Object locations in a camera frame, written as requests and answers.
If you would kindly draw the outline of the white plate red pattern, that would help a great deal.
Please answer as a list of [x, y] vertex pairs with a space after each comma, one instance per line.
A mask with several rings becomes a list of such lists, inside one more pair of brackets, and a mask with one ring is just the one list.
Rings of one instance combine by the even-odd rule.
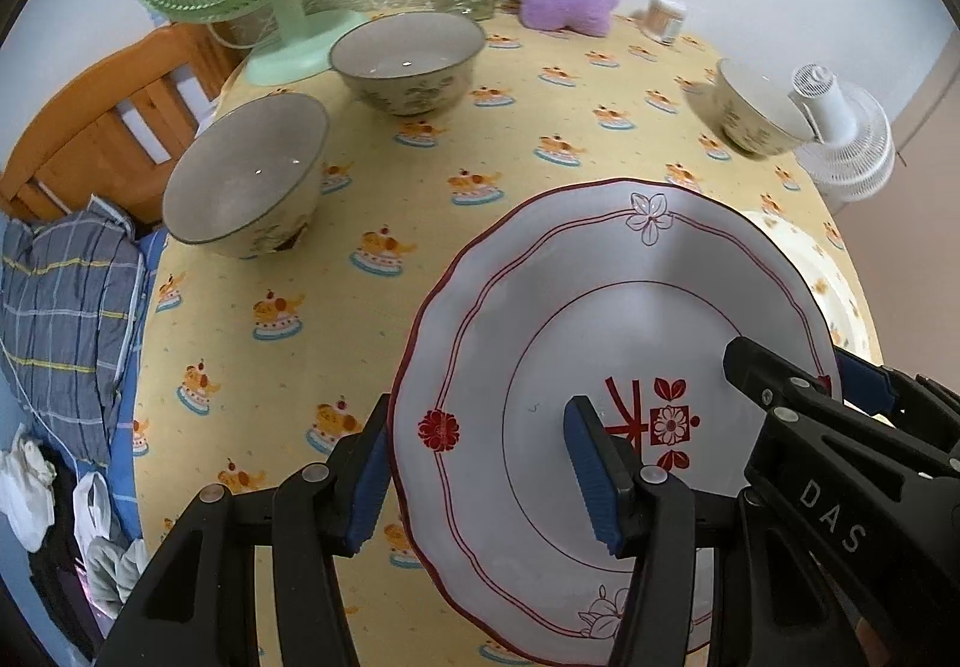
[[641, 461], [732, 495], [763, 423], [722, 369], [739, 335], [838, 391], [800, 272], [747, 217], [679, 186], [548, 191], [460, 251], [391, 405], [405, 529], [444, 599], [519, 656], [602, 664], [631, 566], [590, 527], [565, 405], [587, 397]]

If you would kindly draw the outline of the floral ceramic bowl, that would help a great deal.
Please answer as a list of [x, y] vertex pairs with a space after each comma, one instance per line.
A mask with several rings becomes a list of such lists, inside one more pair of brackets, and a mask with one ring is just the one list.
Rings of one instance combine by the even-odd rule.
[[811, 124], [789, 95], [735, 59], [716, 62], [715, 103], [724, 134], [747, 154], [778, 157], [814, 140]]
[[167, 180], [167, 233], [236, 259], [291, 247], [319, 206], [329, 126], [319, 100], [291, 92], [247, 101], [218, 118]]
[[470, 91], [485, 46], [487, 35], [468, 17], [395, 14], [350, 30], [334, 43], [329, 61], [366, 105], [389, 115], [424, 115]]

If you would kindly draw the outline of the scalloped yellow floral plate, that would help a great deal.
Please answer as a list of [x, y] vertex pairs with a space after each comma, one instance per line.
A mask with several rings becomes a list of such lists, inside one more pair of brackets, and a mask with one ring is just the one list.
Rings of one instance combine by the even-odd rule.
[[848, 280], [811, 235], [784, 218], [766, 212], [743, 211], [794, 264], [814, 294], [833, 344], [874, 363], [866, 319]]

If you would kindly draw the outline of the pile of clothes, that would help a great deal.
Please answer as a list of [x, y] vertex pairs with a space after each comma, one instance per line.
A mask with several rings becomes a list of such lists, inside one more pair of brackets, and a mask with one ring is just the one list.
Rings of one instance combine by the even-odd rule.
[[76, 477], [25, 425], [2, 444], [2, 557], [26, 580], [25, 617], [39, 612], [86, 662], [148, 564], [145, 542], [114, 518], [103, 475]]

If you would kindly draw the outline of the blue plaid bedsheet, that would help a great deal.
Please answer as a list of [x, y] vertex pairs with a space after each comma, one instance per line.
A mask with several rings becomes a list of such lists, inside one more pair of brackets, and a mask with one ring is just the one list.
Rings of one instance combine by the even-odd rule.
[[161, 253], [166, 245], [166, 230], [159, 229], [146, 235], [137, 243], [145, 264], [145, 277], [140, 289], [139, 304], [135, 323], [133, 323], [132, 342], [127, 352], [124, 366], [124, 378], [121, 383], [121, 402], [119, 402], [119, 420], [116, 433], [110, 445], [110, 463], [107, 466], [106, 482], [114, 514], [119, 518], [122, 530], [129, 539], [142, 537], [137, 490], [135, 490], [135, 470], [133, 461], [139, 451], [133, 440], [133, 413], [137, 404], [137, 386], [139, 385], [140, 357], [142, 357], [143, 330], [148, 316], [149, 297], [155, 288], [156, 274], [160, 265]]

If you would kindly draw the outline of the white clip fan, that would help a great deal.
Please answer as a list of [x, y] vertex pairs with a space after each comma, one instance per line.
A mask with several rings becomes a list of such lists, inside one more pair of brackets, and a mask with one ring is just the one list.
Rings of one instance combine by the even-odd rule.
[[877, 98], [815, 62], [794, 71], [789, 98], [814, 131], [797, 162], [830, 204], [866, 201], [889, 183], [896, 150]]

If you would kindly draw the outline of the yellow patterned tablecloth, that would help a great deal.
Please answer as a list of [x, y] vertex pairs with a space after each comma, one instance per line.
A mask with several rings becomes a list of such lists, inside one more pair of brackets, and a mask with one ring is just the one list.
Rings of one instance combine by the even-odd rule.
[[334, 74], [301, 82], [334, 127], [324, 196], [288, 253], [236, 261], [166, 240], [135, 405], [142, 532], [158, 547], [195, 493], [260, 490], [320, 461], [389, 387], [416, 308], [454, 254], [540, 191], [639, 176], [799, 227], [846, 277], [880, 353], [835, 220], [791, 157], [754, 160], [709, 123], [715, 50], [485, 23], [475, 87], [413, 118], [371, 110]]

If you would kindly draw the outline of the grey plaid pillow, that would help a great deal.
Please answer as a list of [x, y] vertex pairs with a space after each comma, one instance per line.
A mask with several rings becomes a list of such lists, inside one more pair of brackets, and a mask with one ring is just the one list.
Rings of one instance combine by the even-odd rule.
[[50, 224], [5, 224], [3, 373], [75, 461], [109, 462], [143, 277], [132, 220], [102, 197]]

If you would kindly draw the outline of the toothpick container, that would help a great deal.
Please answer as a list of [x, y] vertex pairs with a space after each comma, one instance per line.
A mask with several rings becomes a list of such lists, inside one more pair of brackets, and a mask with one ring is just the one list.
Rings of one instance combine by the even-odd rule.
[[685, 19], [686, 6], [683, 2], [649, 0], [641, 19], [641, 32], [659, 45], [670, 46], [677, 40]]

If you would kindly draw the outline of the wooden bed headboard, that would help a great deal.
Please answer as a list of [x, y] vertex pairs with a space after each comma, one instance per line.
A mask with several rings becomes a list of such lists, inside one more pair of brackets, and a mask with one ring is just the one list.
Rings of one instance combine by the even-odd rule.
[[155, 227], [167, 180], [199, 126], [172, 73], [187, 69], [213, 100], [241, 62], [205, 27], [174, 23], [89, 66], [14, 146], [2, 211], [53, 222], [99, 196]]

